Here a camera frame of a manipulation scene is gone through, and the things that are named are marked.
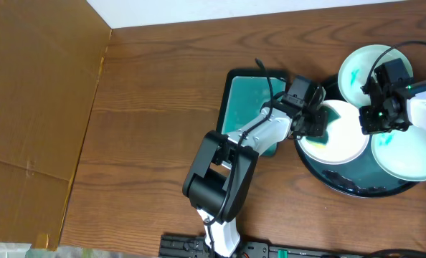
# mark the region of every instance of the tabletop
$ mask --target tabletop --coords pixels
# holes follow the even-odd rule
[[[259,57],[321,81],[355,49],[411,39],[426,40],[426,1],[114,29],[61,244],[156,256],[162,234],[204,234],[181,186],[231,69]],[[426,48],[401,51],[426,79]],[[285,141],[258,161],[237,227],[293,247],[426,251],[426,182],[383,199],[346,196]]]

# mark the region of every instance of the brown wooden surface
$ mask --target brown wooden surface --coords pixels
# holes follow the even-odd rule
[[[426,1],[114,30],[62,244],[155,256],[161,234],[204,233],[181,185],[230,69],[259,57],[322,80],[359,47],[408,39],[426,40]],[[426,79],[426,49],[402,51]],[[237,225],[274,244],[426,250],[426,182],[385,199],[345,196],[288,141],[259,160]]]

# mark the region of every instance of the wooden table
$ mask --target wooden table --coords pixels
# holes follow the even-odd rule
[[[426,1],[113,30],[62,244],[155,256],[161,234],[204,234],[181,185],[229,70],[259,57],[321,81],[355,49],[409,39],[426,40]],[[426,79],[426,48],[402,51]],[[345,196],[288,141],[259,160],[237,226],[295,247],[426,251],[426,182],[385,199]]]

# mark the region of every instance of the round black tray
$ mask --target round black tray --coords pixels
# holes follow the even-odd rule
[[[342,100],[337,85],[337,75],[321,85],[326,90],[326,100]],[[318,180],[341,193],[364,198],[378,198],[402,193],[417,184],[395,178],[385,172],[372,155],[370,137],[364,152],[354,160],[341,165],[327,165],[307,156],[295,140],[296,150],[307,169]]]

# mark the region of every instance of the white plate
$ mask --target white plate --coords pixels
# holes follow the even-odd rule
[[[426,180],[426,131],[410,126],[372,136],[372,154],[387,173],[406,181]]]
[[[369,135],[361,132],[358,109],[340,100],[326,100],[322,105],[334,110],[340,118],[328,124],[325,132],[328,133],[328,142],[325,145],[302,137],[299,140],[302,150],[312,159],[329,165],[354,160],[369,142]]]
[[[371,104],[371,99],[368,95],[363,93],[361,87],[363,87],[366,83],[369,70],[371,70],[371,67],[377,57],[389,48],[389,46],[381,44],[369,45],[357,49],[355,52],[351,53],[347,59],[345,59],[341,66],[341,70],[339,71],[338,83],[339,90],[347,102],[353,104],[357,108]],[[407,72],[410,76],[413,76],[409,60],[396,49],[393,49],[381,58],[376,67],[396,58],[402,59]],[[372,77],[374,79],[376,78],[374,72],[372,72]]]

